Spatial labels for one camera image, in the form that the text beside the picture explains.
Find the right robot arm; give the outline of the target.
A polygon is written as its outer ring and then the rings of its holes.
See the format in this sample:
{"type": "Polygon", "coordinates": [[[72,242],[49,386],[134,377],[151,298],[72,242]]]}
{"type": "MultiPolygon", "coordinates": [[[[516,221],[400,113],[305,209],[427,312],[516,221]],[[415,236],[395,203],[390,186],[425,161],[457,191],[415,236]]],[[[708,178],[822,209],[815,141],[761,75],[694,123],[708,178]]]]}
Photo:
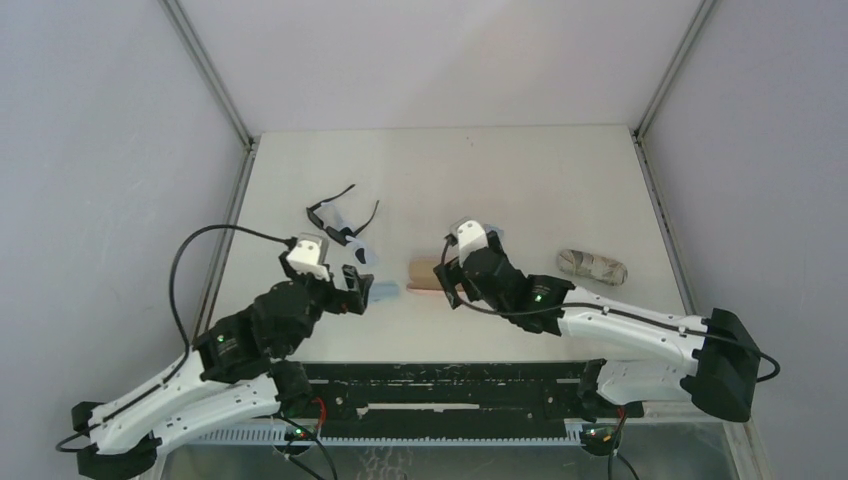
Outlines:
{"type": "Polygon", "coordinates": [[[688,401],[712,417],[751,418],[764,381],[764,353],[733,312],[708,316],[656,312],[611,300],[550,275],[524,274],[498,234],[466,220],[446,235],[434,273],[451,308],[500,317],[533,334],[607,342],[641,354],[602,358],[584,378],[591,398],[624,407],[645,401],[688,401]],[[456,248],[454,258],[446,251],[456,248]]]}

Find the pink glasses case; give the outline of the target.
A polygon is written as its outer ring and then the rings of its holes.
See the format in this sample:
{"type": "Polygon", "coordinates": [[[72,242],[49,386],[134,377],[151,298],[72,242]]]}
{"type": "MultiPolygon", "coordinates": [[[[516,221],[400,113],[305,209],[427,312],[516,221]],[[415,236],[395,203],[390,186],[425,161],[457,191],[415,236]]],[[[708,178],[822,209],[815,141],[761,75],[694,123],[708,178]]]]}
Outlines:
{"type": "Polygon", "coordinates": [[[442,294],[441,283],[434,272],[439,259],[434,256],[416,257],[408,264],[406,289],[416,294],[442,294]]]}

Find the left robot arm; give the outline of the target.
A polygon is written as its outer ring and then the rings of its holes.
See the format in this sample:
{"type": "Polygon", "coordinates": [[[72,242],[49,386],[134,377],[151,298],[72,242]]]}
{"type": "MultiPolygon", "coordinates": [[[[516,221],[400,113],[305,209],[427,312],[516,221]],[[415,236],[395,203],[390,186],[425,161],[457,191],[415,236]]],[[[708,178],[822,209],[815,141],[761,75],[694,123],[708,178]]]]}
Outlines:
{"type": "Polygon", "coordinates": [[[90,441],[75,454],[80,475],[132,479],[203,435],[309,406],[311,385],[290,355],[323,314],[363,314],[374,277],[345,265],[346,286],[339,289],[329,272],[318,276],[281,263],[287,280],[218,320],[187,357],[119,399],[73,408],[75,432],[90,441]]]}

